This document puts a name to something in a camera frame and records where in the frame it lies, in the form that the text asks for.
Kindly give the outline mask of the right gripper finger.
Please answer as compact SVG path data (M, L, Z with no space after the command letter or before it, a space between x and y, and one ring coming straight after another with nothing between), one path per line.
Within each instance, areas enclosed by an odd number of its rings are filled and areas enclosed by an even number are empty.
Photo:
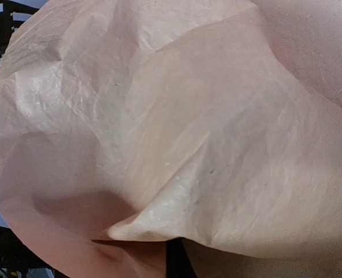
M182 239L166 242L166 278L196 278Z

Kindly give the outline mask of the peach wrapping paper sheet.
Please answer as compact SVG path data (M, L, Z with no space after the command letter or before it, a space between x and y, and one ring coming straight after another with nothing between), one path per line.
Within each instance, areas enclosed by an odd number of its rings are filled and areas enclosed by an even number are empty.
M0 213L69 277L342 277L342 1L48 1L0 62Z

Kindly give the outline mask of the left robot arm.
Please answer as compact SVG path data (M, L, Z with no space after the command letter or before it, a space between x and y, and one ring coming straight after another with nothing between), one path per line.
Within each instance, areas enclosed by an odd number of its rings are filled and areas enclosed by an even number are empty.
M5 54L15 29L18 29L24 21L15 20L14 13L33 15L39 9L15 1L0 1L0 59Z

